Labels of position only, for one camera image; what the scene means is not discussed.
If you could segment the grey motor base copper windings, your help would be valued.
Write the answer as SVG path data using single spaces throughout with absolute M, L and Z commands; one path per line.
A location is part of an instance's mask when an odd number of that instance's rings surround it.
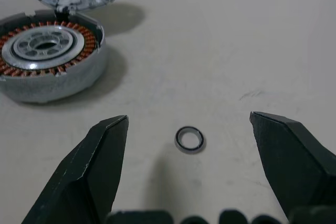
M 0 19 L 0 92 L 47 103 L 91 87 L 107 65 L 104 28 L 83 14 L 39 10 Z

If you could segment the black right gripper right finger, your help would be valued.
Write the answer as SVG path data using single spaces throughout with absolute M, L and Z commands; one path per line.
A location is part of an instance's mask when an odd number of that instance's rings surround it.
M 265 176 L 288 220 L 336 220 L 336 155 L 304 125 L 251 112 Z

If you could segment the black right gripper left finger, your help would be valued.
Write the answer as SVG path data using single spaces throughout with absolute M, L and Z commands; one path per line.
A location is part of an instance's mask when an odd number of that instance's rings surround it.
M 94 125 L 60 162 L 22 224 L 104 224 L 115 200 L 129 118 Z

